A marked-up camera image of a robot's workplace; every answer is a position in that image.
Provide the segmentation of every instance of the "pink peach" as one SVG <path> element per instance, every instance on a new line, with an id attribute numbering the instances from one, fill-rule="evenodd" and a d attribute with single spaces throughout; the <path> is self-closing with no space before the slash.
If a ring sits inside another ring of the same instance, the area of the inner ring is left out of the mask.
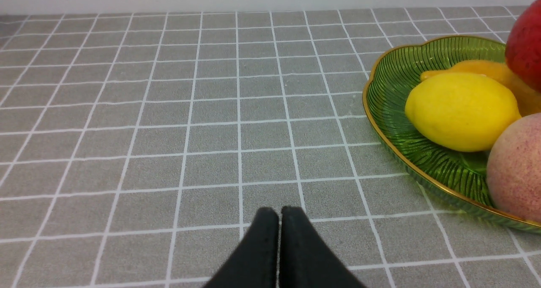
<path id="1" fill-rule="evenodd" d="M 497 209 L 541 222 L 541 113 L 515 121 L 499 136 L 486 181 Z"/>

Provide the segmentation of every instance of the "gold plate rim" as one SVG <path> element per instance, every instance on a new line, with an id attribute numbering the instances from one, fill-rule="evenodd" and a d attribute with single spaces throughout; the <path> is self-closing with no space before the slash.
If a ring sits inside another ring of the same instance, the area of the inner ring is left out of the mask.
<path id="1" fill-rule="evenodd" d="M 406 163 L 406 165 L 408 167 L 410 167 L 411 169 L 413 169 L 419 176 L 425 178 L 426 180 L 431 182 L 433 185 L 437 186 L 440 190 L 442 190 L 445 193 L 448 193 L 448 194 L 450 194 L 452 196 L 455 196 L 458 199 L 461 199 L 462 201 L 465 201 L 465 202 L 467 202 L 467 203 L 469 203 L 471 205 L 477 206 L 480 209 L 483 209 L 483 210 L 485 210 L 485 211 L 487 211 L 489 213 L 493 213 L 493 214 L 499 215 L 501 217 L 505 217 L 507 219 L 518 221 L 518 222 L 521 222 L 523 224 L 534 226 L 536 228 L 541 229 L 541 222 L 536 222 L 536 221 L 532 221 L 532 220 L 525 220 L 525 219 L 522 219 L 522 218 L 517 217 L 515 215 L 512 215 L 510 213 L 506 213 L 506 212 L 500 211 L 500 210 L 498 210 L 496 208 L 489 207 L 487 205 L 483 205 L 482 203 L 478 203 L 477 201 L 472 200 L 472 199 L 470 199 L 470 198 L 456 192 L 455 190 L 450 189 L 449 187 L 445 186 L 444 184 L 441 184 L 440 182 L 438 182 L 436 179 L 434 179 L 431 176 L 427 175 L 420 168 L 418 168 L 415 164 L 413 164 L 411 161 L 409 161 L 404 155 L 402 155 L 402 153 L 391 143 L 391 141 L 383 134 L 383 132 L 381 131 L 379 126 L 377 126 L 377 124 L 376 124 L 376 122 L 374 120 L 374 117 L 372 116 L 372 113 L 370 112 L 370 109 L 368 107 L 368 102 L 367 102 L 367 92 L 368 92 L 368 88 L 370 87 L 371 83 L 374 80 L 375 70 L 376 70 L 376 67 L 379 65 L 379 63 L 381 62 L 381 59 L 383 59 L 389 53 L 391 53 L 393 51 L 396 51 L 398 49 L 403 49 L 403 48 L 408 48 L 408 47 L 422 47 L 422 46 L 427 45 L 429 43 L 433 43 L 434 41 L 440 41 L 440 40 L 443 40 L 443 39 L 456 38 L 456 37 L 476 38 L 476 39 L 482 39 L 482 40 L 485 40 L 485 41 L 491 41 L 491 42 L 497 43 L 497 44 L 502 44 L 499 41 L 495 41 L 493 39 L 488 39 L 488 38 L 479 37 L 479 36 L 452 35 L 452 36 L 437 37 L 437 38 L 431 39 L 429 41 L 426 41 L 425 43 L 422 43 L 422 44 L 401 45 L 401 46 L 397 46 L 397 47 L 394 47 L 392 49 L 387 50 L 385 53 L 380 55 L 380 57 L 377 58 L 377 60 L 375 61 L 374 65 L 372 66 L 372 70 L 370 71 L 369 80 L 366 82 L 366 84 L 365 84 L 365 86 L 363 88 L 363 108 L 365 110 L 366 116 L 369 119 L 370 124 L 371 124 L 372 128 L 375 130 L 375 132 L 385 142 L 385 144 L 388 147 L 391 148 L 391 150 L 398 156 L 398 158 L 400 158 L 400 160 L 402 160 L 404 163 Z"/>

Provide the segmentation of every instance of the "red apple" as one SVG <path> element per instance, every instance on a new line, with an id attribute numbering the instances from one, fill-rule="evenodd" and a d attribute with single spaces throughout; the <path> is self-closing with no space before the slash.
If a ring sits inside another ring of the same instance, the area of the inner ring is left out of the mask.
<path id="1" fill-rule="evenodd" d="M 541 0 L 534 1 L 514 23 L 505 47 L 509 69 L 541 93 Z"/>

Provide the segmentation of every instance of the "yellow lemon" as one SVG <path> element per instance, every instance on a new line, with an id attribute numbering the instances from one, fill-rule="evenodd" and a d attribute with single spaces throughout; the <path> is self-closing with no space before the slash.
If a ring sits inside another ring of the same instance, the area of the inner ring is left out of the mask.
<path id="1" fill-rule="evenodd" d="M 406 101 L 406 117 L 431 141 L 455 151 L 487 151 L 520 119 L 511 90 L 469 72 L 438 74 L 417 85 Z"/>

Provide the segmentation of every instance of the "fruit plate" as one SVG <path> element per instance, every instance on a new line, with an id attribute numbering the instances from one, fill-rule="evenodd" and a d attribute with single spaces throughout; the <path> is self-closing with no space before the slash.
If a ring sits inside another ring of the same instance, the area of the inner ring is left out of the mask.
<path id="1" fill-rule="evenodd" d="M 475 217 L 541 234 L 541 224 L 499 211 L 486 184 L 488 154 L 460 153 L 421 135 L 404 114 L 421 73 L 448 69 L 471 59 L 505 62 L 505 44 L 475 36 L 440 37 L 422 45 L 400 46 L 374 64 L 363 90 L 363 107 L 384 146 L 421 186 Z"/>

